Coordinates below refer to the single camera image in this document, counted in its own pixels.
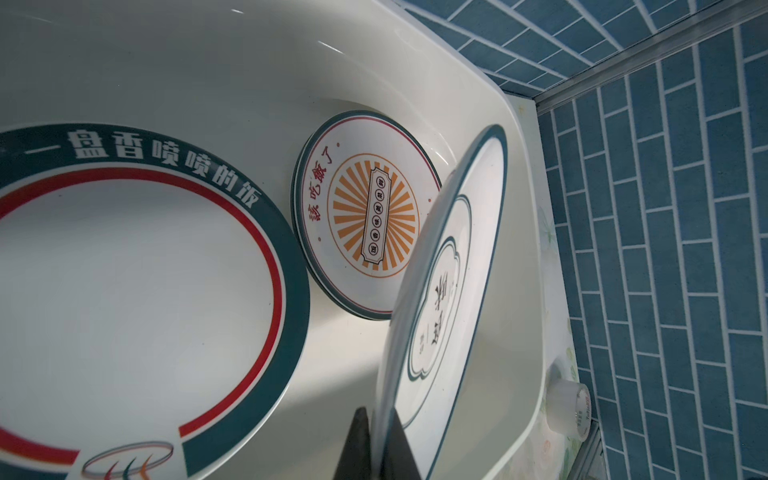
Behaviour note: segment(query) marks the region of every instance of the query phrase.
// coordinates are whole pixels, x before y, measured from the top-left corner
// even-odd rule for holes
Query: sink
[[[519,447],[544,385],[528,153],[502,92],[443,40],[377,0],[6,0],[0,32],[0,131],[90,122],[161,132],[241,169],[286,218],[301,148],[334,114],[395,119],[442,179],[501,125],[497,251],[432,477],[494,475]],[[311,278],[310,293],[306,346],[281,403],[209,478],[330,478],[355,408],[372,408],[388,322],[346,313]]]

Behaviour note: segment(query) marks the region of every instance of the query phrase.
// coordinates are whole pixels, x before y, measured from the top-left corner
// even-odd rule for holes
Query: white plate
[[[495,125],[448,178],[416,243],[379,369],[371,431],[375,470],[396,410],[419,474],[432,474],[475,338],[506,174],[506,136]]]
[[[293,174],[293,226],[334,302],[368,319],[392,315],[439,190],[419,142],[381,114],[338,114],[307,141]]]
[[[306,338],[282,214],[228,163],[150,131],[51,124],[0,145],[0,477],[220,463]]]

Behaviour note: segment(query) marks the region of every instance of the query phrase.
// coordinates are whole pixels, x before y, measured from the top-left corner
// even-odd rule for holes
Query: plate
[[[367,319],[391,317],[439,190],[419,142],[381,114],[338,114],[306,142],[293,173],[293,225],[334,302]]]
[[[0,134],[0,478],[201,478],[282,397],[301,251],[239,170],[106,124]]]
[[[504,130],[488,127],[446,181],[416,243],[379,368],[375,471],[397,411],[419,474],[432,474],[475,338],[506,174]]]

